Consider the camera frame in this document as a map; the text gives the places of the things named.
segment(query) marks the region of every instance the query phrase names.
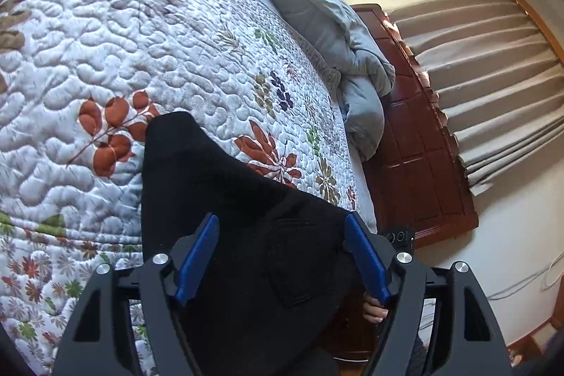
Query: quilted bedspread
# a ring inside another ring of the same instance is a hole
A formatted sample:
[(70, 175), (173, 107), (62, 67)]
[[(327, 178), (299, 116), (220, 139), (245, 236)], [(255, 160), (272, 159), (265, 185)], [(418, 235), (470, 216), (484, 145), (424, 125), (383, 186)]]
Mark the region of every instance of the quilted bedspread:
[(152, 118), (187, 110), (257, 173), (359, 210), (338, 74), (259, 0), (1, 0), (0, 77), (0, 321), (37, 374), (96, 266), (142, 262)]

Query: blue gripper pad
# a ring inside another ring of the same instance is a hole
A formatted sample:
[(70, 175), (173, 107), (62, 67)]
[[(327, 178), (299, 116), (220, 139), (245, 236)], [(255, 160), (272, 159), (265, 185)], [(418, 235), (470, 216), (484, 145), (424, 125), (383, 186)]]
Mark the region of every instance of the blue gripper pad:
[(364, 223), (349, 214), (345, 219), (345, 240), (367, 292), (385, 306), (391, 296), (386, 286), (386, 270), (361, 225)]
[(179, 285), (175, 298), (183, 306), (196, 296), (218, 240), (219, 220), (215, 215), (211, 215), (197, 235), (196, 241), (180, 268)]

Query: beige curtain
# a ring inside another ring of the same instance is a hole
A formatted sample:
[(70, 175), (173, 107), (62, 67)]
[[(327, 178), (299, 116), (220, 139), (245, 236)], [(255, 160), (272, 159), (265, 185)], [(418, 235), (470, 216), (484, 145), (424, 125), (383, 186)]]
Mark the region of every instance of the beige curtain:
[(389, 17), (429, 73), (474, 195), (564, 132), (564, 70), (514, 0), (432, 0)]

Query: gray comforter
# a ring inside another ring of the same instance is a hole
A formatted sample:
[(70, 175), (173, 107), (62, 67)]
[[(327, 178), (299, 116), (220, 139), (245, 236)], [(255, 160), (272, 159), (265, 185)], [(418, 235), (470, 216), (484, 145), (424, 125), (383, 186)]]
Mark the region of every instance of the gray comforter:
[(345, 129), (363, 159), (373, 156), (384, 130), (379, 96), (390, 92), (394, 67), (364, 23), (343, 0), (271, 0), (282, 17), (341, 73), (339, 105)]

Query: black trousers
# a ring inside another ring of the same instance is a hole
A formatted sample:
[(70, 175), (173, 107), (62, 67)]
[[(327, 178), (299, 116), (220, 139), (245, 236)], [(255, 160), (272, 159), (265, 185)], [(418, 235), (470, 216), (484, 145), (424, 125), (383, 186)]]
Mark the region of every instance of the black trousers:
[[(182, 317), (204, 374), (299, 371), (294, 360), (306, 355), (356, 278), (341, 247), (348, 212), (257, 174), (186, 112), (151, 121), (142, 175), (145, 259), (192, 234), (207, 212), (219, 217), (218, 246)], [(325, 364), (308, 374), (328, 376)]]

